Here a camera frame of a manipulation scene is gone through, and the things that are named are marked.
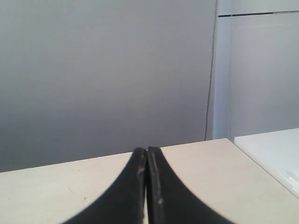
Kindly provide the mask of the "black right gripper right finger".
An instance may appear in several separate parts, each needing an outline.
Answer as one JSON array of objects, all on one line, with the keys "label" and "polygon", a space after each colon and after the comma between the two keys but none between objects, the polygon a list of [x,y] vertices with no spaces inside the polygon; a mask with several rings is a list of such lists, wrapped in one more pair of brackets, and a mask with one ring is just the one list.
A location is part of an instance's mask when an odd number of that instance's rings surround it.
[{"label": "black right gripper right finger", "polygon": [[146,195],[149,224],[231,224],[197,198],[175,174],[161,148],[147,151]]}]

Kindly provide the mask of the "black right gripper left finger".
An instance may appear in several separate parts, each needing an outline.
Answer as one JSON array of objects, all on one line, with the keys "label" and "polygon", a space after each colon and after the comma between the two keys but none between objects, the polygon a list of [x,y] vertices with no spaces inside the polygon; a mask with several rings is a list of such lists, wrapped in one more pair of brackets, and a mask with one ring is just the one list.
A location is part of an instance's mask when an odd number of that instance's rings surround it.
[{"label": "black right gripper left finger", "polygon": [[147,151],[133,150],[129,161],[105,192],[66,224],[142,224]]}]

